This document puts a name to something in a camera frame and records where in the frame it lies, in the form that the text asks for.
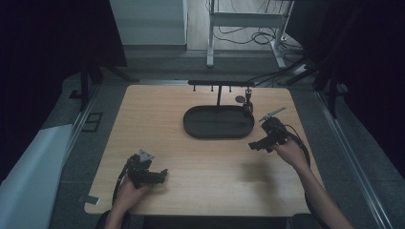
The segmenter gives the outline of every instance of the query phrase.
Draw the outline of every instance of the black metal stand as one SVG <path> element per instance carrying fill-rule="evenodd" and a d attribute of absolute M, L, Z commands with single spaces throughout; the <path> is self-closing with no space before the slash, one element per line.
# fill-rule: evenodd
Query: black metal stand
<path fill-rule="evenodd" d="M 287 80 L 281 85 L 292 85 L 295 82 L 313 74 L 319 72 L 319 75 L 316 77 L 315 81 L 313 82 L 312 86 L 315 91 L 322 91 L 325 89 L 328 82 L 330 82 L 330 92 L 329 92 L 329 109 L 330 113 L 333 117 L 336 117 L 335 112 L 335 99 L 337 97 L 337 84 L 339 79 L 339 68 L 338 68 L 338 61 L 342 57 L 342 50 L 344 42 L 347 40 L 349 32 L 352 29 L 354 22 L 357 20 L 360 12 L 363 10 L 365 3 L 367 1 L 363 1 L 361 6 L 358 6 L 359 3 L 353 4 L 353 10 L 345 23 L 342 31 L 339 33 L 338 37 L 334 41 L 330 52 L 327 56 L 321 60 L 318 64 L 308 68 L 302 73 L 297 74 L 295 77 Z"/>

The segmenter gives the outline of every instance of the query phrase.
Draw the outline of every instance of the wrist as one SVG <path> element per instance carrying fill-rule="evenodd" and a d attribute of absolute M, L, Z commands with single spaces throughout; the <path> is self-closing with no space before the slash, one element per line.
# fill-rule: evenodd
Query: wrist
<path fill-rule="evenodd" d="M 305 164 L 295 164 L 295 165 L 292 165 L 292 168 L 294 168 L 294 170 L 298 174 L 310 171 L 310 167 L 309 167 L 309 165 L 307 163 L 305 163 Z"/>

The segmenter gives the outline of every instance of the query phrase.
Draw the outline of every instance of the human hand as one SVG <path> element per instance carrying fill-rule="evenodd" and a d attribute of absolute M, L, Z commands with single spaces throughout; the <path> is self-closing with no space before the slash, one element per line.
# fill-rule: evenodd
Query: human hand
<path fill-rule="evenodd" d="M 117 199 L 114 202 L 113 209 L 114 207 L 119 207 L 121 210 L 128 211 L 140 201 L 151 187 L 152 185 L 145 184 L 137 189 L 132 180 L 128 178 L 128 175 L 125 175 L 119 186 Z"/>
<path fill-rule="evenodd" d="M 280 158 L 294 169 L 309 167 L 303 150 L 291 137 L 287 138 L 284 145 L 275 144 L 271 149 L 276 151 Z"/>
<path fill-rule="evenodd" d="M 151 187 L 152 185 L 147 184 L 137 189 L 132 180 L 128 178 L 128 175 L 125 175 L 119 186 L 117 199 L 107 217 L 104 228 L 121 228 L 125 213 L 134 207 Z"/>

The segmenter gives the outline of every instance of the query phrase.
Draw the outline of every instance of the black bracket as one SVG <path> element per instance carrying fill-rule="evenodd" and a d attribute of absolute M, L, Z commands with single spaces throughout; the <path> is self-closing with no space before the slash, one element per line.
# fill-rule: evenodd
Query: black bracket
<path fill-rule="evenodd" d="M 221 103 L 221 93 L 223 91 L 223 86 L 228 86 L 229 87 L 229 92 L 232 92 L 231 87 L 247 87 L 247 89 L 250 91 L 249 87 L 254 86 L 254 82 L 238 82 L 238 81 L 211 81 L 211 80 L 189 80 L 188 85 L 193 85 L 193 91 L 196 91 L 196 86 L 211 86 L 211 92 L 213 92 L 213 87 L 218 86 L 218 98 L 217 98 L 217 106 L 220 106 Z"/>

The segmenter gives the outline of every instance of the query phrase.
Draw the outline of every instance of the black cable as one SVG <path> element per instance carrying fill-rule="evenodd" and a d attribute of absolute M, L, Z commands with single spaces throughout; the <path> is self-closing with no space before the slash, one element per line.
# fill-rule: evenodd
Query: black cable
<path fill-rule="evenodd" d="M 303 62 L 304 60 L 306 60 L 306 58 L 305 58 L 305 57 L 302 57 L 302 58 L 299 59 L 298 61 L 292 63 L 288 68 L 285 68 L 285 69 L 279 71 L 278 73 L 276 73 L 275 75 L 271 76 L 271 77 L 268 78 L 268 79 L 262 80 L 261 82 L 257 83 L 254 87 L 257 87 L 257 86 L 259 86 L 259 85 L 265 83 L 266 81 L 272 79 L 274 76 L 277 76 L 277 75 L 280 75 L 280 74 L 282 74 L 282 73 L 287 73 L 287 72 L 291 71 L 292 69 L 294 69 L 297 65 L 299 65 L 299 64 L 300 64 L 301 62 Z"/>
<path fill-rule="evenodd" d="M 244 30 L 244 29 L 246 29 L 247 27 L 241 27 L 241 28 L 238 28 L 237 30 L 234 30 L 234 31 L 221 31 L 221 27 L 218 27 L 218 30 L 220 31 L 220 33 L 222 33 L 222 34 L 229 34 L 229 33 L 233 33 L 233 32 L 235 32 L 235 31 L 241 31 L 241 30 Z"/>
<path fill-rule="evenodd" d="M 266 10 L 265 10 L 265 12 L 267 12 L 267 11 L 268 11 L 268 5 L 270 5 L 270 0 L 267 0 L 267 6 L 266 6 Z"/>
<path fill-rule="evenodd" d="M 280 9 L 279 9 L 279 13 L 281 12 L 281 7 L 283 6 L 284 1 L 281 1 L 281 5 L 280 5 Z"/>
<path fill-rule="evenodd" d="M 269 75 L 271 75 L 271 74 L 279 73 L 279 72 L 280 72 L 280 71 L 273 72 L 273 73 L 264 73 L 264 74 L 261 74 L 261 75 L 258 75 L 258 76 L 254 76 L 253 78 L 248 79 L 246 82 L 249 82 L 249 81 L 251 81 L 251 80 L 253 80 L 253 79 L 257 79 L 257 78 L 269 76 Z"/>

